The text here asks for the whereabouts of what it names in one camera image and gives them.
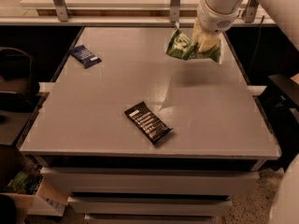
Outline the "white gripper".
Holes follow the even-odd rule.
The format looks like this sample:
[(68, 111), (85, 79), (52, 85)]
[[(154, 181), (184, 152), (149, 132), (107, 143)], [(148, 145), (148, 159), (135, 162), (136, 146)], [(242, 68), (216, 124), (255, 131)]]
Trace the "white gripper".
[(220, 41), (217, 33), (230, 29), (237, 15), (238, 10), (220, 13), (210, 8), (206, 0), (200, 0), (192, 29), (192, 42), (198, 43), (198, 51), (206, 52), (216, 46)]

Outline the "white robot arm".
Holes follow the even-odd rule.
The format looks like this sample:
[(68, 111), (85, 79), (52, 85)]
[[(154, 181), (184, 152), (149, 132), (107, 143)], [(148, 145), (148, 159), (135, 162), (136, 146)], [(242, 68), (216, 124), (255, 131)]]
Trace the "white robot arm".
[[(299, 0), (256, 0), (279, 29), (299, 49)], [(200, 0), (195, 40), (198, 51), (205, 52), (219, 41), (220, 33), (229, 30), (238, 16), (243, 0)]]

